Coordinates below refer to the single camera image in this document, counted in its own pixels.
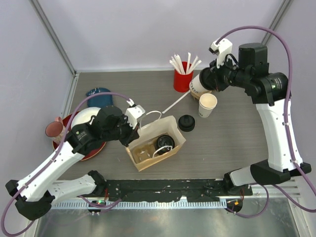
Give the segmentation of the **brown paper bag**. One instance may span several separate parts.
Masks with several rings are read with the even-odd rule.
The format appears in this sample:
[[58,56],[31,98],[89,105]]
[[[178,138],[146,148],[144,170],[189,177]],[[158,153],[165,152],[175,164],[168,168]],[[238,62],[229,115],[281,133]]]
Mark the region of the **brown paper bag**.
[[[126,148],[126,152],[138,171],[142,171],[176,154],[186,142],[174,116],[159,118],[142,126],[138,130],[138,134],[140,136],[139,139],[131,142],[129,147]],[[140,163],[135,163],[131,151],[135,147],[145,145],[155,147],[156,151],[153,157]]]

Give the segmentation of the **stack of black cup lids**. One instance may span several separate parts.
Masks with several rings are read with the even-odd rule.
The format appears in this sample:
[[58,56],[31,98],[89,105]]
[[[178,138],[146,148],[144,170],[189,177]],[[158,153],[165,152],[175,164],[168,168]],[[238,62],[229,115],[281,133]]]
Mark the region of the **stack of black cup lids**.
[[191,115],[183,115],[178,119],[178,127],[184,132],[190,132],[195,127],[195,119]]

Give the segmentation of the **white straw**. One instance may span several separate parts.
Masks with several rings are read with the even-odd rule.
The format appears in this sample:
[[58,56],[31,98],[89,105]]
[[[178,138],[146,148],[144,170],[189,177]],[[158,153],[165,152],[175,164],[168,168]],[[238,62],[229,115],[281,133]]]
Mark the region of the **white straw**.
[[164,111],[162,111],[162,114],[165,114],[168,112],[171,108],[173,108],[176,104],[178,104],[182,99],[184,99],[188,94],[190,94],[191,91],[188,90],[186,93],[184,93],[179,99],[177,99],[175,102],[173,102],[169,107],[167,107]]

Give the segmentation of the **brown cardboard cup carrier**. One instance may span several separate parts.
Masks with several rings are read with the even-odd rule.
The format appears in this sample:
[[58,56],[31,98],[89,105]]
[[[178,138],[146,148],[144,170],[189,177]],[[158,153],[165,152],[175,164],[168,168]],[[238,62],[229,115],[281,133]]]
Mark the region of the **brown cardboard cup carrier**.
[[135,147],[131,152],[135,163],[140,163],[142,161],[152,158],[155,151],[156,149],[154,146],[145,145],[142,147]]

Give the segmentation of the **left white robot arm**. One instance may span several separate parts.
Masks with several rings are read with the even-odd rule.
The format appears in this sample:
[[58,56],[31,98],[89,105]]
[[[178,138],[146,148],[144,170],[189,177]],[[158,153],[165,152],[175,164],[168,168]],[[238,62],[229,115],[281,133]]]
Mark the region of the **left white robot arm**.
[[91,151],[109,141],[128,146],[139,138],[139,120],[145,110],[133,105],[125,113],[116,106],[91,107],[75,114],[68,124],[64,142],[36,170],[5,187],[16,200],[17,211],[34,221],[45,215],[53,205],[80,195],[100,197],[106,189],[104,177],[95,170],[75,180],[56,184],[55,181],[72,165]]

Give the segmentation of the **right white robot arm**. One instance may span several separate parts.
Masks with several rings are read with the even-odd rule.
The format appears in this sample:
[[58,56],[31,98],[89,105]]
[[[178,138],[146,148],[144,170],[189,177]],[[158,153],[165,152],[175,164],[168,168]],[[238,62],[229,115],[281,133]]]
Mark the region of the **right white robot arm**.
[[268,146],[268,158],[248,167],[224,175],[223,189],[236,194],[241,186],[257,183],[276,185],[291,177],[311,172],[311,165],[303,162],[296,150],[295,137],[287,138],[292,130],[290,109],[286,102],[288,78],[285,74],[269,72],[268,48],[260,43],[247,43],[238,48],[238,58],[232,43],[224,39],[213,42],[209,51],[217,58],[199,74],[199,82],[206,90],[223,91],[228,86],[244,89],[260,115]]

